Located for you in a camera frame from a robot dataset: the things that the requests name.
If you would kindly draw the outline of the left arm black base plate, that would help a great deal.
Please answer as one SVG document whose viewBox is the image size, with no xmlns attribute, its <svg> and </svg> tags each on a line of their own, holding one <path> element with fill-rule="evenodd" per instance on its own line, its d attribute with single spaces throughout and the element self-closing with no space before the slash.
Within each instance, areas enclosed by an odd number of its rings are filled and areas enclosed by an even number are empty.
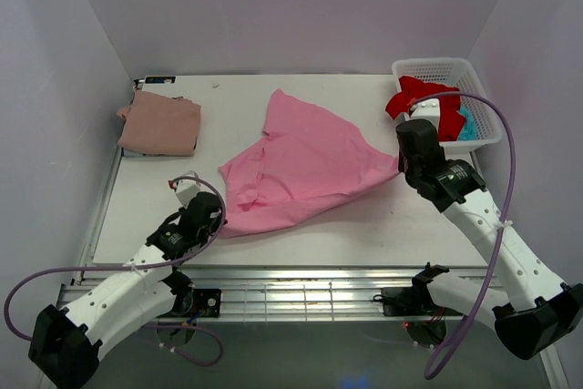
<svg viewBox="0 0 583 389">
<path fill-rule="evenodd" d="M 194 285 L 181 271 L 175 270 L 163 281 L 170 287 L 175 300 L 170 310 L 172 316 L 216 318 L 220 316 L 221 289 L 205 289 Z"/>
</svg>

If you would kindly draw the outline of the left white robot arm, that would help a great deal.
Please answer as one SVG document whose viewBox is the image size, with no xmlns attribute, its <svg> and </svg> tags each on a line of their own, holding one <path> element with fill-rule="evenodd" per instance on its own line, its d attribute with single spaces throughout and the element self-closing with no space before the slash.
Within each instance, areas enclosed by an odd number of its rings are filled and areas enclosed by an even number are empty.
<svg viewBox="0 0 583 389">
<path fill-rule="evenodd" d="M 220 198 L 199 192 L 168 216 L 125 265 L 80 298 L 36 318 L 28 357 L 58 388 L 81 388 L 118 343 L 158 316 L 195 313 L 199 292 L 179 266 L 222 220 Z"/>
</svg>

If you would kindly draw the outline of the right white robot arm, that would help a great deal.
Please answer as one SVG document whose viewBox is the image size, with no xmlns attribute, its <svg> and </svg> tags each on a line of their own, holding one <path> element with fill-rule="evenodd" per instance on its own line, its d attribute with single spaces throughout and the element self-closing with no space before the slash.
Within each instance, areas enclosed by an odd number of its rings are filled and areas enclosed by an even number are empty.
<svg viewBox="0 0 583 389">
<path fill-rule="evenodd" d="M 493 330 L 515 357 L 528 360 L 572 333 L 582 320 L 582 286 L 568 284 L 530 250 L 502 217 L 486 183 L 461 159 L 447 159 L 436 128 L 411 119 L 396 128 L 398 168 L 406 183 L 453 223 L 500 282 L 481 295 L 478 285 L 446 267 L 427 264 L 395 306 L 432 313 L 445 307 Z"/>
</svg>

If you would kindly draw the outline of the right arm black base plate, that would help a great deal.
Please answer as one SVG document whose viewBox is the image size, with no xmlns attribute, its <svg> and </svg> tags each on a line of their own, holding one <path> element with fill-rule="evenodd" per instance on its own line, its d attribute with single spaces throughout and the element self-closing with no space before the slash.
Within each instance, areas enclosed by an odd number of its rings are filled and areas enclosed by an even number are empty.
<svg viewBox="0 0 583 389">
<path fill-rule="evenodd" d="M 403 288 L 385 287 L 373 297 L 373 302 L 383 306 L 384 316 L 460 316 L 453 309 L 438 306 L 430 297 L 427 284 L 438 275 L 449 273 L 449 269 L 427 263 L 411 280 L 411 285 Z"/>
</svg>

